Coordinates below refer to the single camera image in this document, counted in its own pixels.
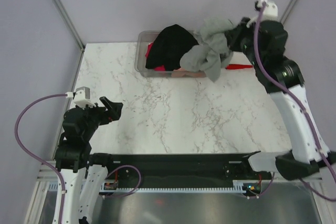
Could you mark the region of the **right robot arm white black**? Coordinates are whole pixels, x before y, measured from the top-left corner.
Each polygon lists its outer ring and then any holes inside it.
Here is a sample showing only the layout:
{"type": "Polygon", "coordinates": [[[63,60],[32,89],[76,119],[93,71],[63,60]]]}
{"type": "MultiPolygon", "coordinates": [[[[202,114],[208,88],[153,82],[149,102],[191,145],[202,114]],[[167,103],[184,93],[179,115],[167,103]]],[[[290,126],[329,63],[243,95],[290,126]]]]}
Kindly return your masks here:
{"type": "Polygon", "coordinates": [[[255,25],[248,25],[248,17],[225,32],[227,44],[234,52],[243,53],[255,68],[258,81],[264,86],[277,106],[286,126],[291,150],[284,153],[259,152],[249,156],[240,166],[241,174],[254,178],[259,171],[279,173],[286,180],[309,177],[329,164],[335,164],[335,152],[331,151],[319,133],[313,134],[305,117],[310,113],[304,78],[295,61],[285,55],[288,33],[282,23],[262,21],[258,29],[258,52],[255,56],[255,25]]]}

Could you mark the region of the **grey t shirt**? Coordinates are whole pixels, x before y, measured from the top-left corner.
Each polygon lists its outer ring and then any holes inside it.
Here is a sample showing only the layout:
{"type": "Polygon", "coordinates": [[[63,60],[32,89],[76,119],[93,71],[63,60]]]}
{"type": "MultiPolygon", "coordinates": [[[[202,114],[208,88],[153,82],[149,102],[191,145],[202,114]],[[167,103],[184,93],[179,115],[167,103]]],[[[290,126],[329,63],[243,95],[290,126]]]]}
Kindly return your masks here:
{"type": "Polygon", "coordinates": [[[189,72],[203,72],[212,82],[217,81],[221,69],[227,67],[233,57],[224,32],[235,27],[229,19],[205,19],[194,33],[199,44],[183,55],[181,68],[189,72]]]}

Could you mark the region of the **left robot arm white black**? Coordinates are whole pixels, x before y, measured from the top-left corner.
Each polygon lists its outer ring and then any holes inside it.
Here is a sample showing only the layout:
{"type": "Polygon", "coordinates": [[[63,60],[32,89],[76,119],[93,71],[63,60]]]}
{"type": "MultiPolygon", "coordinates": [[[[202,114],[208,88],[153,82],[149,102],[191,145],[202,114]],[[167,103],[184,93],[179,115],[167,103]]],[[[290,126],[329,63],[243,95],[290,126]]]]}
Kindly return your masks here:
{"type": "Polygon", "coordinates": [[[60,174],[55,223],[91,223],[101,185],[115,173],[111,155],[92,154],[90,140],[98,127],[120,119],[123,103],[99,100],[102,106],[81,99],[64,114],[64,132],[55,153],[60,174]]]}

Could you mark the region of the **clear plastic bin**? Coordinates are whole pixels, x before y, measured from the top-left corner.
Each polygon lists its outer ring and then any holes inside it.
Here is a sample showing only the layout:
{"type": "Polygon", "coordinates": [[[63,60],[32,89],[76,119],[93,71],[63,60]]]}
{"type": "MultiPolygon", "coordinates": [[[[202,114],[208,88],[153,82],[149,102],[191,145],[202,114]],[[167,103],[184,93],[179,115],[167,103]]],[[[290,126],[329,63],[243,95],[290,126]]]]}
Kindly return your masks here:
{"type": "Polygon", "coordinates": [[[154,71],[153,69],[147,69],[146,65],[146,51],[148,44],[154,42],[159,35],[160,30],[146,30],[139,34],[137,49],[135,53],[134,68],[143,77],[146,78],[172,78],[171,74],[173,71],[154,71]]]}

